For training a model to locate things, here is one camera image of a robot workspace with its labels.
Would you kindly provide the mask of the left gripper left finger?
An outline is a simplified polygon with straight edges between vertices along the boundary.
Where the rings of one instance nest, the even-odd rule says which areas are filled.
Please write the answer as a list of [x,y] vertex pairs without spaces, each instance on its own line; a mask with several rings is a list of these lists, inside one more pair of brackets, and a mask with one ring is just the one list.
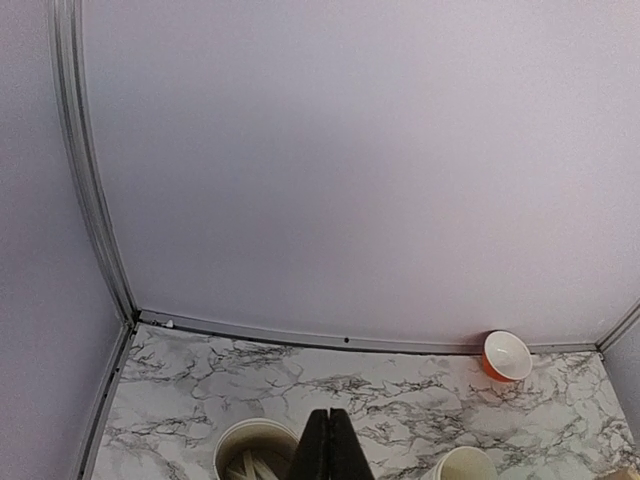
[[311,412],[289,467],[290,480],[329,479],[329,415],[326,410]]

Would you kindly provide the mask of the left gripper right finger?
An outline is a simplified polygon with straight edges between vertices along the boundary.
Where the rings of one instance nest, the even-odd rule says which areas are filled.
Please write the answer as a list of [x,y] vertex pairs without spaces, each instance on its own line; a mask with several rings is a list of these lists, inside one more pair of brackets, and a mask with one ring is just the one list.
[[333,480],[373,480],[374,475],[362,450],[348,413],[329,413],[329,478]]

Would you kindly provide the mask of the brown paper bag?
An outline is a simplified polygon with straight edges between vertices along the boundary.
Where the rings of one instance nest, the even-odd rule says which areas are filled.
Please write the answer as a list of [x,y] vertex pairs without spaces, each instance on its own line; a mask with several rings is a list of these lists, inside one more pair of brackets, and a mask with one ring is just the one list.
[[625,467],[608,474],[604,480],[640,480],[640,473],[633,467]]

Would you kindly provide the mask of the white cylindrical straw holder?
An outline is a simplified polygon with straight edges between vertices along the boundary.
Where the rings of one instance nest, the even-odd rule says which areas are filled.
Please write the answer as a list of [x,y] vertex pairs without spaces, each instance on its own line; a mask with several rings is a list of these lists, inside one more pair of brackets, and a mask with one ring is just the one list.
[[274,420],[240,421],[216,445],[214,478],[286,479],[298,444],[298,436]]

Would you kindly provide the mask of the short white wrapped straw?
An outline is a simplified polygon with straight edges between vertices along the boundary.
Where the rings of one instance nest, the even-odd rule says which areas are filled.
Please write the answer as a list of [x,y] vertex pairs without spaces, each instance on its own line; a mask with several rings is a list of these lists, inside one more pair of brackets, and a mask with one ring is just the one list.
[[285,479],[290,461],[270,450],[245,450],[223,468],[223,479],[278,480]]

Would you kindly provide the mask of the stacked white paper cups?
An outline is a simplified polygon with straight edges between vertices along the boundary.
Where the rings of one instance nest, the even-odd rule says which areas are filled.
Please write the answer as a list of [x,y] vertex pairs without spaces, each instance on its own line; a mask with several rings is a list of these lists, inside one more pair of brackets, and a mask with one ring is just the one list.
[[443,455],[424,476],[428,480],[497,480],[491,458],[482,450],[461,446]]

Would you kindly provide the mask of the orange and white bowl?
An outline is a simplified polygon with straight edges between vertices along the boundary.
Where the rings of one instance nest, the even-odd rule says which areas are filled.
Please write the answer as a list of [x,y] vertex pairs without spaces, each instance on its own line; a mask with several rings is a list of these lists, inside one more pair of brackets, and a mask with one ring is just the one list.
[[529,348],[519,337],[507,331],[493,331],[484,341],[482,366],[496,381],[518,382],[531,373],[533,360]]

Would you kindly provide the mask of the right aluminium frame post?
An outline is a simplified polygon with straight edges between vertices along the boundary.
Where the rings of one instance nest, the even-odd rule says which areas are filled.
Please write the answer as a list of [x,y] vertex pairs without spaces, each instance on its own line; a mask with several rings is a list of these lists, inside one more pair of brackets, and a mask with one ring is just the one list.
[[638,322],[639,310],[640,300],[637,300],[624,316],[595,343],[600,353],[604,354]]

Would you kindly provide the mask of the aluminium frame post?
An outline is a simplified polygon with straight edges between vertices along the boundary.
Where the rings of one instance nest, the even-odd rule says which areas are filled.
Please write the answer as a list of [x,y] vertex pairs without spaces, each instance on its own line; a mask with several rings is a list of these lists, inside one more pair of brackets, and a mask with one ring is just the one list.
[[600,353],[604,354],[638,322],[639,310],[640,300],[637,300],[624,316],[595,343]]
[[48,3],[57,106],[71,178],[99,270],[124,325],[136,325],[136,306],[117,246],[100,178],[87,93],[82,3]]

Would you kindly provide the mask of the left aluminium frame post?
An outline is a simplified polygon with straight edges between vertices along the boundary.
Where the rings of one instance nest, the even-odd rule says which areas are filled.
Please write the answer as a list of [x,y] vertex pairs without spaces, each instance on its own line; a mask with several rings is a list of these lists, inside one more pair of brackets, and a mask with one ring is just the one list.
[[57,106],[71,178],[99,270],[124,325],[136,325],[136,306],[117,246],[100,178],[87,93],[82,3],[48,3]]

